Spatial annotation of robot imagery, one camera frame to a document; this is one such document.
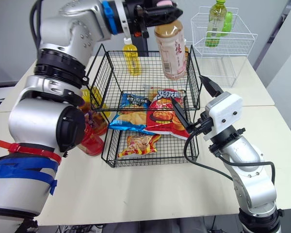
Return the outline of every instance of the chip bag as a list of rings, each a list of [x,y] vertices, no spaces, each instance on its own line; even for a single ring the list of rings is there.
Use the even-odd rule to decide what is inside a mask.
[[[145,130],[152,133],[171,134],[186,140],[189,134],[175,115],[170,99],[170,97],[173,97],[183,107],[184,91],[157,87],[150,90],[150,96],[153,95],[154,91],[156,96],[149,107],[151,111],[148,111],[146,114]]]
[[[154,145],[161,135],[140,135],[140,136],[128,136],[127,137],[127,148],[118,154],[118,157],[127,155],[143,155],[152,152],[157,152]]]
[[[123,94],[120,108],[133,109],[133,111],[117,112],[109,125],[109,129],[132,130],[152,135],[153,133],[144,131],[146,127],[145,110],[148,107],[148,98],[132,94]]]

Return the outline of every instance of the silver robotic arm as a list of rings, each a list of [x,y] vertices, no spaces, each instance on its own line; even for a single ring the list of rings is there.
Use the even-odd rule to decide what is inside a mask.
[[[233,181],[240,206],[239,219],[245,233],[280,233],[279,217],[283,212],[276,208],[275,166],[265,162],[263,153],[241,135],[245,129],[235,130],[232,126],[241,117],[242,99],[223,92],[205,76],[200,75],[200,79],[216,98],[206,105],[197,123],[187,122],[180,105],[172,100],[177,117],[187,131],[192,132],[185,143],[185,157],[191,163],[216,171]],[[188,158],[186,149],[190,141],[201,133],[206,141],[212,141],[209,150],[224,162],[232,177]],[[268,177],[265,165],[271,165],[272,179]]]
[[[41,8],[41,1],[34,7]],[[95,43],[123,32],[148,37],[147,27],[182,14],[175,4],[156,7],[157,2],[73,0],[43,21],[38,35],[33,33],[38,48],[34,75],[9,118],[15,143],[0,141],[10,152],[0,157],[0,233],[36,230],[33,218],[54,192],[62,157],[82,141],[85,120],[77,106],[83,104],[80,88],[88,84],[84,69]]]

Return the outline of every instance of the table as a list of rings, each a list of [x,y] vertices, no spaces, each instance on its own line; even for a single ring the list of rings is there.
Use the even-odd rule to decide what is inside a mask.
[[[101,58],[102,57],[97,57],[95,65],[90,74],[90,78],[92,79],[95,77],[95,70],[98,69]],[[90,59],[89,65],[87,66],[86,70],[89,69],[93,59],[93,57]],[[239,60],[238,63],[237,61],[237,59],[234,59],[234,62],[236,62],[235,66],[241,66],[242,60]],[[34,67],[35,62],[30,66],[27,72],[19,80],[15,88],[2,102],[2,104],[0,105],[0,112],[10,112],[12,110],[16,102],[17,96],[26,84],[27,77],[33,75]],[[274,105],[274,101],[272,100],[271,96],[267,92],[266,88],[262,84],[256,72],[253,70],[248,60],[246,60],[238,79],[234,83],[233,88],[223,88],[223,90],[241,96],[243,98],[244,106]],[[203,88],[200,95],[200,106],[205,107],[210,100],[212,100],[212,97]]]
[[[9,113],[0,113],[0,140],[12,141]],[[274,106],[246,106],[235,128],[276,167],[277,206],[291,208],[291,131]],[[198,139],[199,162],[227,172]],[[7,151],[0,148],[0,156]],[[192,164],[110,168],[74,148],[56,175],[39,225],[74,225],[238,213],[233,183]]]

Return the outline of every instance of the plastic bottle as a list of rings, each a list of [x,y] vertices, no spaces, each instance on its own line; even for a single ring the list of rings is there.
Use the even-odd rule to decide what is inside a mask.
[[[189,48],[186,46],[186,39],[184,39],[185,60],[188,61]]]
[[[138,57],[137,47],[132,44],[131,38],[124,38],[124,44],[123,53],[125,56],[127,69],[133,76],[140,75],[141,65]]]
[[[172,5],[171,1],[161,1],[157,6]],[[183,77],[186,68],[183,26],[179,20],[156,26],[156,42],[162,59],[165,77],[178,80]]]
[[[86,93],[86,95],[83,94],[85,104],[80,107],[80,109],[84,113],[85,122],[90,125],[95,134],[97,135],[105,134],[106,131],[108,130],[108,123],[106,122],[105,118],[100,112],[92,110],[90,98],[88,98],[89,90],[85,89],[82,90],[82,92]]]
[[[84,138],[78,147],[86,154],[95,156],[102,153],[103,141],[95,134],[89,124],[86,124],[84,130]]]
[[[222,31],[227,33],[221,33],[221,36],[226,36],[232,30],[232,20],[233,13],[228,11],[227,14],[225,15],[224,26],[222,28]]]
[[[86,102],[86,103],[90,103],[91,102],[91,97],[90,97],[90,93],[89,93],[89,90],[86,88],[83,88],[82,90],[82,98],[83,100]],[[100,94],[100,91],[98,88],[96,88],[95,86],[93,86],[92,88],[92,93],[94,94],[94,97],[96,98],[96,100],[92,99],[92,104],[95,106],[95,107],[99,107],[101,105],[101,102],[102,102],[102,96]],[[104,103],[102,105],[102,108],[106,109],[108,108],[108,106]],[[110,112],[103,112],[106,117],[109,117],[111,115]]]
[[[225,0],[217,0],[217,3],[213,5],[209,11],[209,22],[207,31],[214,31],[213,33],[207,33],[205,45],[208,47],[217,47],[219,44],[220,33],[224,26],[226,8],[224,6]]]

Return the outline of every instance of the red tape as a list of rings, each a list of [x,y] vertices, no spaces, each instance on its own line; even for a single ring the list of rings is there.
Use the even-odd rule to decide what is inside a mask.
[[[50,159],[55,160],[58,164],[60,164],[62,161],[62,158],[56,153],[43,149],[23,147],[18,143],[8,143],[0,140],[0,147],[8,149],[8,151],[12,153],[20,152],[25,154],[37,154],[44,157],[48,157]]]

